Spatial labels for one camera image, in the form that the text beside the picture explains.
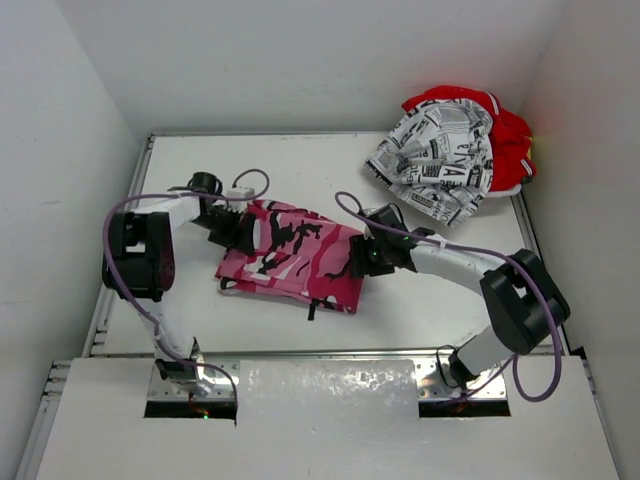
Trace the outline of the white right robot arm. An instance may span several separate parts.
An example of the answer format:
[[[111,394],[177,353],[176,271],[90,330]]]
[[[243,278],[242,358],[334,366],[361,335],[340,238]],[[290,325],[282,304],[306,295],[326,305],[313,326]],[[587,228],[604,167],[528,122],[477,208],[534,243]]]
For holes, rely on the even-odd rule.
[[[352,274],[375,277],[404,269],[439,277],[482,298],[488,326],[453,349],[441,378],[463,391],[495,364],[531,353],[543,340],[558,346],[568,302],[532,251],[512,255],[449,243],[426,228],[408,230],[399,208],[387,204],[364,214],[364,233],[350,239]]]

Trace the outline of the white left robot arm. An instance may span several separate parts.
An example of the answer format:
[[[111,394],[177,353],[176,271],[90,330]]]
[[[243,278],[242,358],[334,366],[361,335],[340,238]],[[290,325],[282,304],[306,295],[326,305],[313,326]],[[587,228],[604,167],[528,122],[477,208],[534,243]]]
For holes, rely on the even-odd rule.
[[[215,175],[196,172],[184,186],[126,198],[105,218],[103,284],[136,310],[153,343],[159,375],[176,391],[203,398],[236,383],[206,362],[185,321],[168,307],[176,277],[173,235],[194,224],[207,230],[212,242],[229,247],[248,204],[259,196],[252,188],[224,188]]]

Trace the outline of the pink camouflage trousers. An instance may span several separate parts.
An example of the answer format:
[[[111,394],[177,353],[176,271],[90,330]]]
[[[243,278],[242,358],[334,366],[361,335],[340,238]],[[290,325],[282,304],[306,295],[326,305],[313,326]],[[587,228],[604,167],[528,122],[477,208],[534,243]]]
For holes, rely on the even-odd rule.
[[[314,211],[254,200],[216,271],[223,294],[288,297],[309,306],[357,312],[363,280],[352,275],[350,240],[360,232]]]

